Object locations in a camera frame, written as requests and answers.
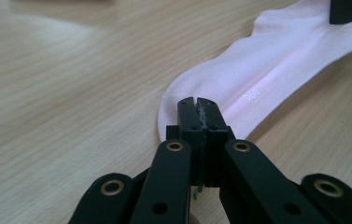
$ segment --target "black object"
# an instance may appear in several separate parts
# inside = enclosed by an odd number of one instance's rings
[[[352,21],[352,0],[331,0],[330,24]]]
[[[131,179],[97,179],[70,224],[187,223],[190,186],[220,188],[231,223],[352,223],[352,189],[328,175],[288,180],[252,143],[235,139],[218,106],[199,98],[178,103],[178,125],[151,167]]]

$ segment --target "wood grain surface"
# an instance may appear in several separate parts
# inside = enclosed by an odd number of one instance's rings
[[[293,2],[0,0],[0,223],[67,223],[96,178],[148,168],[167,86]],[[323,173],[352,187],[352,53],[248,139],[298,183]],[[229,222],[217,189],[191,212]]]

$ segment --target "wooden table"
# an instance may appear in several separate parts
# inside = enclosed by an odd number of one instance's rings
[[[0,223],[66,223],[96,178],[149,167],[166,87],[293,2],[0,0]],[[352,187],[352,53],[248,139],[298,183]],[[228,222],[217,189],[191,212]]]

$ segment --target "pink sock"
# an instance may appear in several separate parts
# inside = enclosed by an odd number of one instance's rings
[[[263,11],[250,37],[178,77],[162,97],[159,133],[175,125],[178,101],[216,102],[237,138],[246,138],[277,106],[329,63],[352,51],[352,22],[330,25],[330,0],[301,0]]]

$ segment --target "brass rivet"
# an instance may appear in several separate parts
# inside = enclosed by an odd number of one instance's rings
[[[314,182],[315,188],[321,193],[332,198],[340,198],[344,195],[344,191],[339,186],[325,179],[317,179]]]
[[[180,151],[182,148],[184,148],[184,145],[178,142],[171,142],[166,145],[166,148],[169,149],[170,151]]]
[[[235,142],[233,148],[241,152],[248,152],[251,149],[249,145],[241,142]]]
[[[124,184],[120,180],[109,180],[106,181],[102,187],[101,187],[101,192],[102,194],[106,196],[111,196],[111,195],[116,195],[120,193],[124,188]]]

